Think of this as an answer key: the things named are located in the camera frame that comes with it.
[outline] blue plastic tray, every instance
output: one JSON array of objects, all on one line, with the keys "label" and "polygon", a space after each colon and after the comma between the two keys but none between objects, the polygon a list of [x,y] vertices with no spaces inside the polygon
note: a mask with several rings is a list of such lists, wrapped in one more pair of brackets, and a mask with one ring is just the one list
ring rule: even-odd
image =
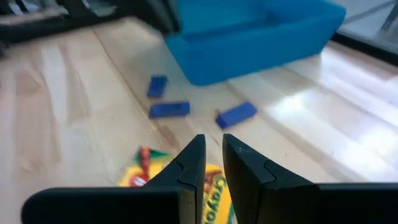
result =
[{"label": "blue plastic tray", "polygon": [[182,33],[166,40],[194,85],[319,53],[346,10],[324,0],[180,0]]}]

